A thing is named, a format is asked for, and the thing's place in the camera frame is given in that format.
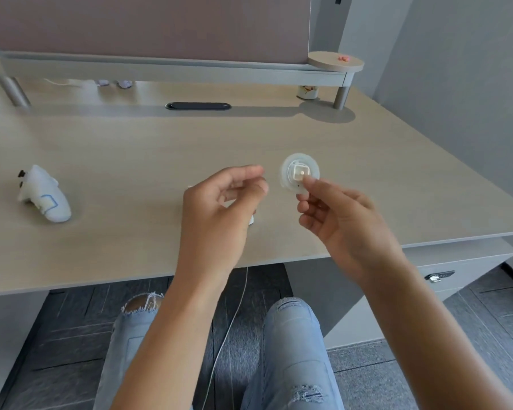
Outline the person's left hand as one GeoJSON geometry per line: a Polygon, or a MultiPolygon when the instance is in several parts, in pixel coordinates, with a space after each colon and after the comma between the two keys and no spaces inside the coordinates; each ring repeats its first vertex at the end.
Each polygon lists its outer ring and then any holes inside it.
{"type": "Polygon", "coordinates": [[[176,275],[222,276],[235,268],[256,210],[226,207],[226,191],[244,180],[264,179],[264,172],[261,165],[227,167],[185,191],[176,275]]]}

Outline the person's right hand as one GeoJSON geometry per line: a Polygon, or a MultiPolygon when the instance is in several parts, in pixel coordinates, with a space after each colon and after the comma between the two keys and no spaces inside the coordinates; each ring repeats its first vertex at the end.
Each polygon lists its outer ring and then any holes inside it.
{"type": "Polygon", "coordinates": [[[298,194],[300,225],[317,236],[337,266],[363,287],[407,274],[409,262],[374,203],[360,191],[339,187],[344,200],[298,194]]]}

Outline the translucent white round plastic disc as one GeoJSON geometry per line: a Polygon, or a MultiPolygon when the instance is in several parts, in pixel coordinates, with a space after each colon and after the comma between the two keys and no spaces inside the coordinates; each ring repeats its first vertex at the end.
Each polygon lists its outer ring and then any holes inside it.
{"type": "Polygon", "coordinates": [[[308,192],[302,183],[304,177],[320,179],[321,172],[315,159],[305,153],[289,155],[280,166],[280,185],[291,193],[304,194],[308,192]]]}

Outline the person's right forearm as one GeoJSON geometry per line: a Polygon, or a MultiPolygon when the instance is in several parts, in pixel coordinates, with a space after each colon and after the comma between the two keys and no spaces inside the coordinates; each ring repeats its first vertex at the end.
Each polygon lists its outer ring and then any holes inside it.
{"type": "Polygon", "coordinates": [[[420,410],[513,410],[513,393],[405,257],[363,257],[356,279],[420,410]]]}

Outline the round wooden shelf plate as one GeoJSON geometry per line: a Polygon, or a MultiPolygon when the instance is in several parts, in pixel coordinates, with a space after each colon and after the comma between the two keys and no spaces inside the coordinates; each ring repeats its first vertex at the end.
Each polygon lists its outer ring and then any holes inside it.
{"type": "Polygon", "coordinates": [[[309,52],[308,64],[321,70],[339,73],[358,73],[364,68],[364,61],[355,56],[326,51],[309,52]],[[337,63],[337,58],[340,55],[351,57],[351,62],[348,66],[343,67],[340,66],[341,63],[337,63]]]}

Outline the metal drawer lock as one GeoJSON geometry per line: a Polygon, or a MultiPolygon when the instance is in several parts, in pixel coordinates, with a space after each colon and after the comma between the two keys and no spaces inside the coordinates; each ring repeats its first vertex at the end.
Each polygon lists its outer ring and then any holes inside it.
{"type": "Polygon", "coordinates": [[[424,276],[424,279],[428,281],[430,284],[437,284],[445,280],[446,278],[451,277],[456,273],[455,270],[447,270],[438,273],[431,273],[424,276]]]}

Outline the grey drawer cabinet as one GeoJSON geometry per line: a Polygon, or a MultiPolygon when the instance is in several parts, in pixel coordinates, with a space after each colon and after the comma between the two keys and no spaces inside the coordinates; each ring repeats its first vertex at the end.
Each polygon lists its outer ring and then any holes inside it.
{"type": "MultiPolygon", "coordinates": [[[[501,238],[404,249],[407,258],[424,277],[455,270],[440,283],[426,283],[441,301],[513,257],[513,247],[501,238]]],[[[295,297],[313,310],[327,349],[383,338],[361,288],[331,258],[287,262],[295,297]]]]}

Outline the person's right leg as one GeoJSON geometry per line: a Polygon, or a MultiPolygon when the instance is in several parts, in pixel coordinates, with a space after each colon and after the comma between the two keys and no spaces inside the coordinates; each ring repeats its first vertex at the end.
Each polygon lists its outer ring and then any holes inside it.
{"type": "Polygon", "coordinates": [[[345,410],[319,322],[302,299],[281,298],[267,312],[241,410],[345,410]]]}

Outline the mauve desk partition panel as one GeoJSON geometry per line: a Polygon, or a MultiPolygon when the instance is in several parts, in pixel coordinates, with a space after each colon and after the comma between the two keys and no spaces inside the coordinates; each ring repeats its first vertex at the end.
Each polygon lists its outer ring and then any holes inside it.
{"type": "Polygon", "coordinates": [[[0,0],[0,50],[302,64],[311,0],[0,0]]]}

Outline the white plush toy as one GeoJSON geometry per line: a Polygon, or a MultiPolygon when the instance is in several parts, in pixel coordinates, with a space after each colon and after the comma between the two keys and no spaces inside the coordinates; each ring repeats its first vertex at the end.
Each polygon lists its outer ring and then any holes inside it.
{"type": "Polygon", "coordinates": [[[44,168],[33,165],[18,173],[19,193],[17,200],[32,203],[40,213],[53,223],[70,220],[72,211],[68,200],[59,188],[58,181],[44,168]]]}

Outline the grey metal shelf frame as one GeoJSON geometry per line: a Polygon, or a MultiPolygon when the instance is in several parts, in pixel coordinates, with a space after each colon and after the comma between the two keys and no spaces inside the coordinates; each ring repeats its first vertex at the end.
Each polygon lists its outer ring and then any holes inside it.
{"type": "Polygon", "coordinates": [[[353,57],[348,63],[332,64],[338,57],[333,52],[312,52],[306,64],[274,64],[0,51],[0,83],[14,106],[22,107],[30,103],[16,77],[337,87],[333,107],[342,109],[353,77],[364,63],[353,57]]]}

